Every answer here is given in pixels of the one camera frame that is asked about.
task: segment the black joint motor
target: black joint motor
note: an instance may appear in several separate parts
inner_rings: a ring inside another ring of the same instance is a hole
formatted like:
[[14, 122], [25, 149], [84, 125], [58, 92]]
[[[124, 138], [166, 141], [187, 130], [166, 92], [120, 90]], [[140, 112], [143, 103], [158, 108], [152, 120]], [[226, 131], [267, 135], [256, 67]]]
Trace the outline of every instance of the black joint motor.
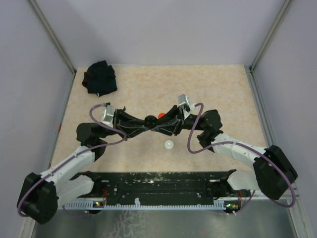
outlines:
[[[264, 155], [282, 170], [290, 183], [297, 179], [298, 175], [295, 169], [278, 146], [270, 146], [266, 149]], [[278, 200], [288, 189], [288, 185], [281, 174], [263, 158], [255, 158], [253, 167], [261, 191], [267, 197]]]
[[[30, 173], [24, 180], [23, 187], [17, 202], [17, 207], [22, 197], [30, 188], [41, 179], [40, 175]], [[41, 182], [24, 200], [21, 211], [30, 216], [39, 224], [48, 222], [57, 211], [58, 197], [53, 182]]]

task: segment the black fabric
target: black fabric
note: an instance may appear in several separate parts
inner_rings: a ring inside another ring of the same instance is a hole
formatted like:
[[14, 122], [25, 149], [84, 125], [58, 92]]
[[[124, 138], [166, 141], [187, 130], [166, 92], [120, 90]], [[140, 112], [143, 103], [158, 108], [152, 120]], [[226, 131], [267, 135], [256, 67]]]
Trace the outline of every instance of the black fabric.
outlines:
[[84, 73], [82, 85], [98, 97], [112, 93], [117, 90], [114, 69], [105, 60], [94, 63]]

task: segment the purple cable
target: purple cable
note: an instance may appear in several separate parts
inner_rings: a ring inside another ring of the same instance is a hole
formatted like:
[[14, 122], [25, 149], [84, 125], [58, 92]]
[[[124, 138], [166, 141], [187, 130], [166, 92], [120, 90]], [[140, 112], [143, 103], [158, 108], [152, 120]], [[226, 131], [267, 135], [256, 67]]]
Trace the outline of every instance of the purple cable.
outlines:
[[[247, 145], [241, 144], [241, 143], [239, 143], [239, 142], [235, 143], [234, 141], [223, 141], [223, 142], [217, 142], [217, 143], [208, 145], [208, 146], [206, 146], [205, 148], [200, 149], [200, 150], [197, 150], [197, 151], [191, 150], [191, 148], [190, 148], [190, 141], [191, 141], [191, 139], [192, 139], [194, 130], [195, 130], [197, 124], [198, 124], [198, 121], [199, 121], [199, 119], [200, 119], [200, 117], [201, 117], [201, 115], [202, 115], [202, 113], [203, 113], [203, 109], [204, 109], [204, 104], [202, 104], [202, 103], [197, 103], [197, 104], [195, 105], [195, 107], [197, 107], [197, 106], [200, 106], [200, 110], [199, 110], [199, 113], [198, 113], [198, 115], [197, 115], [197, 117], [196, 117], [196, 119], [195, 119], [194, 125], [193, 125], [192, 129], [191, 129], [190, 132], [189, 132], [189, 136], [188, 136], [188, 140], [187, 140], [187, 149], [188, 149], [188, 151], [189, 151], [190, 153], [192, 153], [192, 154], [198, 154], [198, 153], [200, 153], [200, 152], [202, 152], [202, 151], [204, 151], [204, 150], [208, 150], [209, 148], [212, 148], [212, 147], [217, 146], [217, 145], [236, 144], [236, 145], [238, 145], [238, 146], [241, 146], [241, 147], [243, 147], [243, 148], [245, 148], [245, 149], [247, 149], [247, 150], [249, 150], [249, 151], [251, 151], [251, 152], [257, 154], [258, 156], [260, 156], [260, 157], [262, 157], [263, 159], [265, 159], [269, 164], [272, 165], [273, 168], [275, 168], [275, 169], [278, 171], [278, 173], [282, 176], [282, 178], [283, 178], [283, 179], [285, 180], [285, 182], [287, 183], [287, 186], [288, 186], [289, 189], [291, 190], [292, 202], [291, 202], [291, 204], [289, 204], [289, 205], [284, 205], [284, 204], [279, 203], [279, 202], [277, 202], [277, 201], [275, 201], [275, 200], [273, 200], [273, 199], [271, 199], [271, 198], [269, 198], [269, 199], [270, 199], [272, 202], [274, 202], [275, 204], [277, 204], [277, 205], [279, 205], [279, 206], [281, 206], [281, 207], [286, 207], [286, 208], [293, 207], [293, 206], [295, 205], [295, 203], [296, 203], [296, 194], [295, 194], [294, 188], [292, 187], [292, 184], [290, 183], [290, 181], [288, 180], [288, 178], [286, 177], [286, 175], [285, 175], [285, 174], [283, 173], [283, 171], [282, 171], [275, 163], [273, 163], [273, 161], [271, 161], [267, 156], [261, 154], [259, 151], [256, 151], [256, 150], [253, 149], [252, 147], [249, 147], [249, 146], [247, 146]], [[252, 199], [254, 193], [255, 193], [255, 192], [252, 193], [252, 195], [250, 196], [249, 200], [246, 202], [246, 204], [245, 204], [243, 207], [245, 207], [245, 206], [251, 201], [251, 199]]]
[[[77, 156], [81, 155], [81, 154], [84, 154], [88, 151], [91, 151], [91, 150], [94, 150], [94, 149], [97, 149], [97, 148], [100, 148], [100, 147], [104, 147], [104, 146], [108, 146], [108, 145], [117, 145], [123, 141], [125, 141], [127, 139], [127, 135], [121, 131], [121, 130], [118, 130], [118, 129], [115, 129], [115, 128], [112, 128], [108, 125], [105, 125], [99, 121], [97, 121], [94, 116], [93, 116], [93, 110], [96, 109], [96, 108], [99, 108], [99, 107], [102, 107], [104, 106], [104, 104], [97, 104], [95, 106], [93, 106], [92, 108], [90, 108], [89, 110], [89, 116], [90, 118], [98, 125], [100, 125], [101, 127], [104, 127], [104, 128], [107, 128], [109, 130], [112, 130], [112, 131], [115, 131], [121, 135], [123, 135], [123, 138], [119, 141], [116, 141], [116, 142], [111, 142], [111, 143], [105, 143], [105, 144], [101, 144], [101, 145], [96, 145], [96, 146], [93, 146], [91, 148], [87, 148], [83, 151], [80, 151]], [[21, 207], [22, 207], [22, 204], [23, 202], [25, 201], [25, 199], [30, 195], [30, 193], [41, 183], [43, 182], [44, 180], [46, 180], [47, 178], [49, 178], [50, 176], [52, 176], [53, 174], [55, 174], [58, 170], [60, 170], [62, 167], [64, 167], [67, 163], [69, 163], [70, 161], [72, 161], [74, 158], [77, 158], [77, 156], [71, 156], [70, 158], [68, 158], [67, 160], [65, 160], [61, 165], [59, 165], [56, 169], [54, 169], [51, 174], [48, 174], [46, 176], [44, 176], [43, 178], [41, 178], [39, 181], [37, 181], [25, 194], [24, 196], [22, 197], [22, 199], [20, 200], [19, 204], [18, 204], [18, 214], [21, 216], [21, 217], [28, 217], [27, 215], [23, 214], [21, 212]]]

